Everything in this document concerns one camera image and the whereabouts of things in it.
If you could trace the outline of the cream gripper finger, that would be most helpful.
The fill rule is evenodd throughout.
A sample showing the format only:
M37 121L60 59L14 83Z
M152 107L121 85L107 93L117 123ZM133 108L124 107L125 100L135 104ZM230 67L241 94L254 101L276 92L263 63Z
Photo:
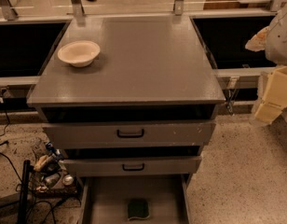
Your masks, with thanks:
M269 27L261 29L254 35L245 45L245 48L250 51L258 52L266 49L267 33Z
M271 124L287 108L287 66L278 66L267 75L266 88L255 108L254 118Z

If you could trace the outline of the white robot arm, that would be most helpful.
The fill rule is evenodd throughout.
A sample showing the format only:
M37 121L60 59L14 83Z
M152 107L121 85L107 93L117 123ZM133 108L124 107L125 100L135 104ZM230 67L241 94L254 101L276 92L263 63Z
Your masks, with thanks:
M287 108L287 3L272 22L245 45L250 51L265 52L276 67L259 78L258 99L253 105L251 123L271 124Z

